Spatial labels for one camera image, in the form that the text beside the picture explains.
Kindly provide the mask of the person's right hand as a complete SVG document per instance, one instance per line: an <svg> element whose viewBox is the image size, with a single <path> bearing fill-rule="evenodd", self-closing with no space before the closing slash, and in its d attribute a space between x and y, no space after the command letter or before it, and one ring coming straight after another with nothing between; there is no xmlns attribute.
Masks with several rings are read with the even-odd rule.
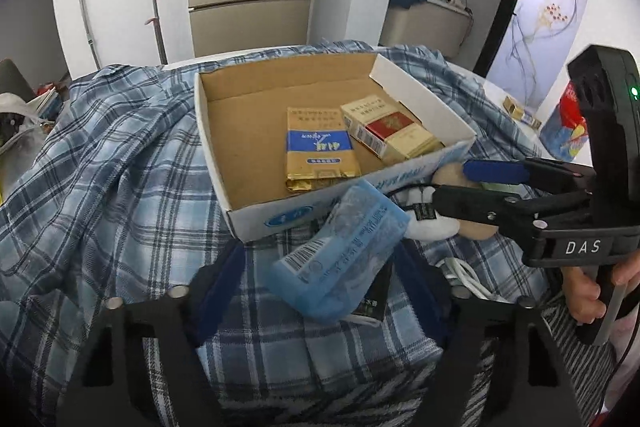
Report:
<svg viewBox="0 0 640 427"><path fill-rule="evenodd" d="M611 281L615 286L625 286L628 293L639 285L639 251L615 265ZM579 324L591 324L604 317L606 306L599 300L601 288L588 277L581 267L563 267L562 291L570 315Z"/></svg>

